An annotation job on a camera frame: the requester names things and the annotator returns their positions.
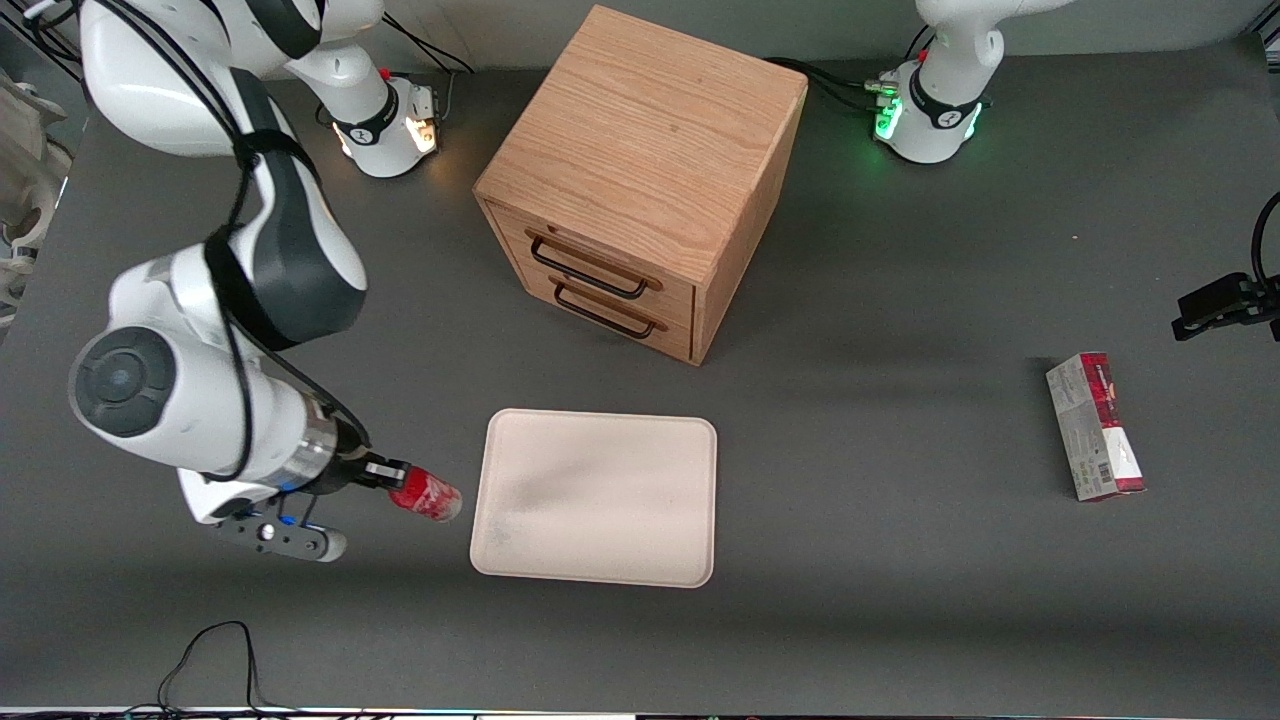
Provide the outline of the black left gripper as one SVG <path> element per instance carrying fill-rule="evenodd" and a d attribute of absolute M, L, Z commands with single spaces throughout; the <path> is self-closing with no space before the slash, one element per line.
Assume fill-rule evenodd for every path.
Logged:
<path fill-rule="evenodd" d="M 1253 282 L 1248 274 L 1234 272 L 1180 297 L 1172 336 L 1188 341 L 1208 331 L 1261 323 L 1279 342 L 1279 278 Z"/>

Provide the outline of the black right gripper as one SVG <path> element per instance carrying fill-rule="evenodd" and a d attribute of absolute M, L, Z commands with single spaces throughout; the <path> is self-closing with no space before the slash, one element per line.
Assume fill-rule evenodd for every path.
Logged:
<path fill-rule="evenodd" d="M 334 454 L 321 474 L 310 483 L 311 496 L 334 495 L 349 486 L 396 493 L 404 488 L 411 462 L 374 457 L 364 446 L 351 454 Z"/>

